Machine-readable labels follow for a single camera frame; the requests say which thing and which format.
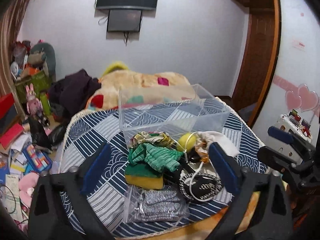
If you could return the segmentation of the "black white round pouch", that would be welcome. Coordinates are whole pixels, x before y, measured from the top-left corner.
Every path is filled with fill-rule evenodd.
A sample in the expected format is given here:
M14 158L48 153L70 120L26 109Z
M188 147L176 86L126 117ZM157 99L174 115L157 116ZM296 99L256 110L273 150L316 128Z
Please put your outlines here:
M204 203L212 200L221 190L220 178L204 172L188 172L183 167L177 171L178 189L189 200Z

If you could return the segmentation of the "white drawstring pouch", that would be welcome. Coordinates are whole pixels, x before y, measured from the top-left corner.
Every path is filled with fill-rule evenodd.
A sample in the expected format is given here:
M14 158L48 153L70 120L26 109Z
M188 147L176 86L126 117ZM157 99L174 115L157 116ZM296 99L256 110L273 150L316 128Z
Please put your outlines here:
M209 146L214 142L217 142L228 156L236 157L240 154L238 148L232 143L232 141L220 132L197 132L196 136L195 150L202 159L208 156Z

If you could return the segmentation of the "yellow green sponge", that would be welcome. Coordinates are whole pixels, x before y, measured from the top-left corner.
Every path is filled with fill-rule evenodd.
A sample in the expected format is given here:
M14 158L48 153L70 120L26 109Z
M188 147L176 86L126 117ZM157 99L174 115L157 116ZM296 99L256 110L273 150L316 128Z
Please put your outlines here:
M125 168L125 180L130 185L147 190L160 190L164 186L163 174L145 163L128 164Z

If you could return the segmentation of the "yellow felt ball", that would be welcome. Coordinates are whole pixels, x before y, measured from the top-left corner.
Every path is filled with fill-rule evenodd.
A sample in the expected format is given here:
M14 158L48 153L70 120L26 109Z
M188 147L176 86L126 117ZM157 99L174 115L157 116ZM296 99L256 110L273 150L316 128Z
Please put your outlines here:
M196 144L196 134L186 133L177 141L176 149L180 152L190 152Z

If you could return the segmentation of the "green knitted cloth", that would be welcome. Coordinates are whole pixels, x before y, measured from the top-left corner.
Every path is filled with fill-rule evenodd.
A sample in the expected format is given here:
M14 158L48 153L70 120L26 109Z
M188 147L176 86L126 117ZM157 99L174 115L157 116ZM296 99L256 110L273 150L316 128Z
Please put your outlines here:
M180 167L178 161L183 156L183 152L144 143L129 151L128 160L131 165L138 163L148 164L157 172L163 172L165 168L170 172L174 172Z

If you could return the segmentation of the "floral fabric scrunchie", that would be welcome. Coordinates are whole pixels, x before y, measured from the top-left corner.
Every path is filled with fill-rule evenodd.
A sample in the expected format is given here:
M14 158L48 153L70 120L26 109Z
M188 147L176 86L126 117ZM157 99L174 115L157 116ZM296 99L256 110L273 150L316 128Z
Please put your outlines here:
M175 141L165 132L139 132L131 138L130 148L136 148L144 143L171 148Z

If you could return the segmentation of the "clear plastic storage box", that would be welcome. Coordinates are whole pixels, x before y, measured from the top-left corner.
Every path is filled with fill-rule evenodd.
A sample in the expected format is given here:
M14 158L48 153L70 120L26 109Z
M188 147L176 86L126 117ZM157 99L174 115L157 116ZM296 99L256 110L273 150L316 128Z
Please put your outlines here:
M127 145L140 132L221 132L229 109L199 84L128 88L119 91L119 127Z

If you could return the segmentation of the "white toy vehicle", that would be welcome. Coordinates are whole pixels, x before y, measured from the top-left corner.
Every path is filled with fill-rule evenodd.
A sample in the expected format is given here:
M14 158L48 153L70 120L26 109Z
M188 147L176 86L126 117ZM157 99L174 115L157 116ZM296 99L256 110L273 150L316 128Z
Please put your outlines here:
M293 143L285 144L268 135L266 144L270 148L291 159L296 165L300 165L311 158L310 155L315 150L311 144L312 139L308 137L306 131L303 131L305 127L291 115L291 112L281 114L273 126L290 133L293 136Z

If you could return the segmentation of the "blue white patterned cloth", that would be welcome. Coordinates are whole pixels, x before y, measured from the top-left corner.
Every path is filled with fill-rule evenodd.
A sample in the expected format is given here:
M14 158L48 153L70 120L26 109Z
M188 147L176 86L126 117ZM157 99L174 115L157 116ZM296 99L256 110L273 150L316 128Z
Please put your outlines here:
M114 237L161 235L206 219L234 199L208 157L213 142L240 166L266 172L257 158L262 142L217 98L129 102L83 115L68 128L59 172L81 165L106 143L103 170L85 194L93 213Z

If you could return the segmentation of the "pink heart decoration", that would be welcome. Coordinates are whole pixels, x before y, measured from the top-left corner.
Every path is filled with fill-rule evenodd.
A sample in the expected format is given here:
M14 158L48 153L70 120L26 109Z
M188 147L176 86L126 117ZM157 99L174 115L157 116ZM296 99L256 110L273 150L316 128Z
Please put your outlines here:
M315 91L310 91L306 84L301 84L295 90L287 90L285 93L287 109L301 112L315 112L319 106L319 96Z

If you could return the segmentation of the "colourful blue book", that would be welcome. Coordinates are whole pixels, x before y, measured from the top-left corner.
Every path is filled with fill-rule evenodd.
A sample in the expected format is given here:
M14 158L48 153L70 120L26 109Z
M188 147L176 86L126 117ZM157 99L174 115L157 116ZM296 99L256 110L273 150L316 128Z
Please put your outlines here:
M36 173L49 171L52 168L52 161L46 152L37 149L32 144L25 146L22 150L22 153Z

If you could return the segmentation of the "black plastic bag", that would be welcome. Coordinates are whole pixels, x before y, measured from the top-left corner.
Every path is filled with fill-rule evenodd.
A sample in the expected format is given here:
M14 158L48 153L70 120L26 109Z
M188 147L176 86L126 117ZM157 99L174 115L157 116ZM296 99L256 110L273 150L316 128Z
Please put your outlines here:
M49 135L46 134L44 127L33 117L28 118L32 144L42 148L52 149L64 139L67 130L68 122L63 122L56 126Z

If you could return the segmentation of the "silver glitter cloth in bag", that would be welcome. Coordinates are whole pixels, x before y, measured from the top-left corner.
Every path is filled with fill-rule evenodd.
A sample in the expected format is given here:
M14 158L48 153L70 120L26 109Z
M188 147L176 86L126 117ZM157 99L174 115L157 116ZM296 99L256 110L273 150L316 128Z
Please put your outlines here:
M125 223L178 222L188 216L187 202L173 186L165 186L160 190L146 190L130 185L125 193Z

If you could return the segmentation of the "dark purple clothing pile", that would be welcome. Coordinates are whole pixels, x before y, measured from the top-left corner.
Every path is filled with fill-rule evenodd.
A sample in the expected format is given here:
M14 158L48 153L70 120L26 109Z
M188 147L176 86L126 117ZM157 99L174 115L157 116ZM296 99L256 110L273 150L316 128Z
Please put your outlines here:
M100 88L99 80L81 69L51 85L48 90L49 102L51 106L62 107L62 116L69 119L83 110L87 100Z

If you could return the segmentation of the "beige plush blanket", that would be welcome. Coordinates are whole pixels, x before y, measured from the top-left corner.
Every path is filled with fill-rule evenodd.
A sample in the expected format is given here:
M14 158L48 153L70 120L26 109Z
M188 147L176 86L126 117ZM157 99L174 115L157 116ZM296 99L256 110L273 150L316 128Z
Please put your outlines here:
M100 109L108 110L118 106L119 91L127 88L162 86L162 81L168 81L170 86L190 85L189 80L175 72L163 72L157 74L143 74L131 70L115 70L103 75L99 79L101 88L96 90L86 104L88 109L96 96L103 98L97 106Z

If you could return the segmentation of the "green bottle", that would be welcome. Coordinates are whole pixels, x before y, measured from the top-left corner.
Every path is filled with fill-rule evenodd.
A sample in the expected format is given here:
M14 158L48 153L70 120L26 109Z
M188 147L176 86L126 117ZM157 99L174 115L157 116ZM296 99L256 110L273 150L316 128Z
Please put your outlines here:
M51 107L47 98L47 94L45 92L42 92L40 94L40 101L42 103L43 112L45 115L51 114Z

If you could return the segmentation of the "brown wooden door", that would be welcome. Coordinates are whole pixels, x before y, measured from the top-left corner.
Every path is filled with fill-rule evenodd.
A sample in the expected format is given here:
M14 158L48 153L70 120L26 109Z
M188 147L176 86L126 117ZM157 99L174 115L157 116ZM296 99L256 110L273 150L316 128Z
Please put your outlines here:
M279 0L235 0L249 10L244 55L232 95L236 111L252 107L253 127L266 99L276 66L280 39Z

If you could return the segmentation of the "pink slipper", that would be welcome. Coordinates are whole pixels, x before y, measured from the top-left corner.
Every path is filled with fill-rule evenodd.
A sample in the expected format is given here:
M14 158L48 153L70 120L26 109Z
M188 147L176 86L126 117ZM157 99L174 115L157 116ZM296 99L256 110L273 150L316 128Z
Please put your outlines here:
M39 175L35 172L30 172L23 176L18 182L19 197L21 202L29 208L31 206L33 192L37 185Z

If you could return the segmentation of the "pink bunny doll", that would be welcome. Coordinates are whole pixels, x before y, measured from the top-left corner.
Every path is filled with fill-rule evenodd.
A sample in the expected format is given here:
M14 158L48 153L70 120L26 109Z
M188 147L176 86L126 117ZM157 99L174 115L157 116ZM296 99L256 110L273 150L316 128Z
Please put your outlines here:
M34 86L31 83L30 85L25 86L26 90L26 100L27 100L27 111L30 115L37 115L39 113L43 114L43 107L41 101L36 97Z

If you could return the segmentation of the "yellow green plush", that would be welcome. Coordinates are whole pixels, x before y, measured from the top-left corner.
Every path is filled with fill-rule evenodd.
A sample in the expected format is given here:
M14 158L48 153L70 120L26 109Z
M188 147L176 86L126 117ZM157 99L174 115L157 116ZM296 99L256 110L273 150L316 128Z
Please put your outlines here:
M106 67L105 71L102 74L102 77L117 70L129 70L129 68L125 63L121 61L114 61Z

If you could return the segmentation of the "green cardboard box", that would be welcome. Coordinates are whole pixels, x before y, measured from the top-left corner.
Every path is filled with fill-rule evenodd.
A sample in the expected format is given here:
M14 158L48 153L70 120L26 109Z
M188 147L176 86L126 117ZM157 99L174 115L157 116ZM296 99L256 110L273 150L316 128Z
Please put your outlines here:
M26 103L26 85L33 84L34 91L36 93L36 97L39 99L40 94L42 92L46 92L51 84L52 84L52 78L50 76L46 76L43 71L40 71L39 73L25 77L21 79L20 81L17 81L15 83L15 88L17 91L17 96L19 98L20 103Z

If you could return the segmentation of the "red box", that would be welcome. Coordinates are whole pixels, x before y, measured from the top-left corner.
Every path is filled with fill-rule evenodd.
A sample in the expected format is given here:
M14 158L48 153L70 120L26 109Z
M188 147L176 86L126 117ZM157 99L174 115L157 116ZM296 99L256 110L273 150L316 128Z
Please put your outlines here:
M14 105L15 100L12 93L1 96L0 98L0 118L3 118L10 108Z

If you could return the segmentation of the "green dinosaur plush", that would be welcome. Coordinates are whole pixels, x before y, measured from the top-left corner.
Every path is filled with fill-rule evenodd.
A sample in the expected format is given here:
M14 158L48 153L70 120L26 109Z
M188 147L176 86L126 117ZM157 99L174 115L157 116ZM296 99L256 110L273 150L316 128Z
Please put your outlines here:
M45 76L56 80L56 58L51 44L42 42L34 45L28 55L27 63L33 68L42 70Z

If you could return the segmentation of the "striped brown curtain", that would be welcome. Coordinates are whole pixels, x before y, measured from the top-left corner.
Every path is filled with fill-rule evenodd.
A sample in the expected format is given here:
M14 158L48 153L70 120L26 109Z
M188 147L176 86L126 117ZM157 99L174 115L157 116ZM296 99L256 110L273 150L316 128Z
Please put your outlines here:
M16 41L30 0L1 0L1 95L11 93L11 46Z

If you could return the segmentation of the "small grey wall monitor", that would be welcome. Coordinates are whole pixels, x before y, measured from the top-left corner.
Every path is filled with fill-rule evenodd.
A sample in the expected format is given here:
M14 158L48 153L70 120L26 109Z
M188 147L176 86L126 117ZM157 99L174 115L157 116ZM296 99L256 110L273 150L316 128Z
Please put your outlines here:
M140 32L142 11L133 9L111 9L108 13L107 32Z

